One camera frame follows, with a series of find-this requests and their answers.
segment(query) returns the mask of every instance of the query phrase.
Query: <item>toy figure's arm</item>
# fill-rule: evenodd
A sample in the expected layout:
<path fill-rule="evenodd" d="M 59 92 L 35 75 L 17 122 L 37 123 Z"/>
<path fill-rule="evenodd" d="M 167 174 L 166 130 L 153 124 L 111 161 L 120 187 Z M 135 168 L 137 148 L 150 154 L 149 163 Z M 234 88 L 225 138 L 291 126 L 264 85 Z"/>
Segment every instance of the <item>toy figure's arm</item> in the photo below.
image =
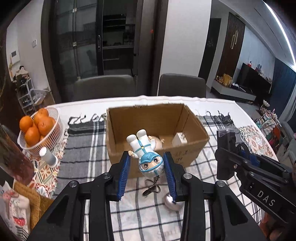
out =
<path fill-rule="evenodd" d="M 148 138 L 150 140 L 151 148 L 154 151 L 154 149 L 156 147 L 156 141 L 155 141 L 155 139 L 152 138 L 152 136 L 148 136 Z"/>
<path fill-rule="evenodd" d="M 133 151 L 128 151 L 128 155 L 131 156 L 132 158 L 139 159 L 138 155 L 136 153 L 134 153 Z"/>

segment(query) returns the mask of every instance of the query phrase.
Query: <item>fruit basket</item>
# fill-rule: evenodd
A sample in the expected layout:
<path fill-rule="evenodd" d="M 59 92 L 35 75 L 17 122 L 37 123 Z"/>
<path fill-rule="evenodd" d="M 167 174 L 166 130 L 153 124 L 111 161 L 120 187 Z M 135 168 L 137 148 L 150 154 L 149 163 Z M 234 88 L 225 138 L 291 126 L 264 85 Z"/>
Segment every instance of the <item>fruit basket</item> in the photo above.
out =
<path fill-rule="evenodd" d="M 19 144 L 19 146 L 22 149 L 28 151 L 33 156 L 39 156 L 39 151 L 44 146 L 46 146 L 50 150 L 53 149 L 62 135 L 62 122 L 59 116 L 59 111 L 54 107 L 48 107 L 46 109 L 49 116 L 54 118 L 56 121 L 51 131 L 41 141 L 39 141 L 36 145 L 32 147 L 27 147 L 25 141 L 25 133 L 23 131 L 20 131 L 17 138 L 17 143 Z M 31 118 L 33 120 L 36 113 L 37 112 L 31 115 Z"/>

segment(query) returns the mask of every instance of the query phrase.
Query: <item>white flower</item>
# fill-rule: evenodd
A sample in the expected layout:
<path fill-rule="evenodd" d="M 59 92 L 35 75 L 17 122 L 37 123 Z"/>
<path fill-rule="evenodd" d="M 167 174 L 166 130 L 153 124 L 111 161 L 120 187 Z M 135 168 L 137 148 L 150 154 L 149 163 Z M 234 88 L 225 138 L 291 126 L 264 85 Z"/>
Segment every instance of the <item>white flower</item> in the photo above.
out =
<path fill-rule="evenodd" d="M 270 106 L 270 104 L 268 104 L 268 103 L 266 102 L 266 100 L 263 100 L 263 104 L 264 104 L 266 107 L 269 107 L 269 106 Z"/>

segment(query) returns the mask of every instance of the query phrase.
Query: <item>ceiling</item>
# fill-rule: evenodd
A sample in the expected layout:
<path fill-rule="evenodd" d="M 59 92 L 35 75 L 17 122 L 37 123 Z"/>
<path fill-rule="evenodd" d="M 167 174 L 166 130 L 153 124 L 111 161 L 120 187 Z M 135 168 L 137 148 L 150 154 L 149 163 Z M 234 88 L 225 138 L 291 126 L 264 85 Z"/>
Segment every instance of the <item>ceiling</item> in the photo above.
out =
<path fill-rule="evenodd" d="M 218 7 L 221 3 L 229 7 L 240 16 L 246 26 L 262 41 L 270 52 L 278 59 L 294 66 L 294 62 L 285 40 L 285 37 L 276 20 L 262 0 L 212 0 L 212 8 Z M 296 56 L 296 43 L 294 35 L 290 34 L 281 22 L 289 42 Z"/>

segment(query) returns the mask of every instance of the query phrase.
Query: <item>toy figurine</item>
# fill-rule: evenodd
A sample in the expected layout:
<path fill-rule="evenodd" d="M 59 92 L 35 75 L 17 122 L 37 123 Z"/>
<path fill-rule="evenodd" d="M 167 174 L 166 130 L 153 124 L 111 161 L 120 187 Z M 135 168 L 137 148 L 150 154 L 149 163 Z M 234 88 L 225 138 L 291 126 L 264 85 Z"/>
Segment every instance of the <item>toy figurine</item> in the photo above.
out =
<path fill-rule="evenodd" d="M 139 159 L 139 168 L 144 176 L 157 177 L 163 172 L 163 158 L 154 151 L 156 141 L 151 136 L 148 138 L 144 129 L 139 130 L 137 136 L 129 135 L 126 140 L 133 148 L 128 154 Z"/>

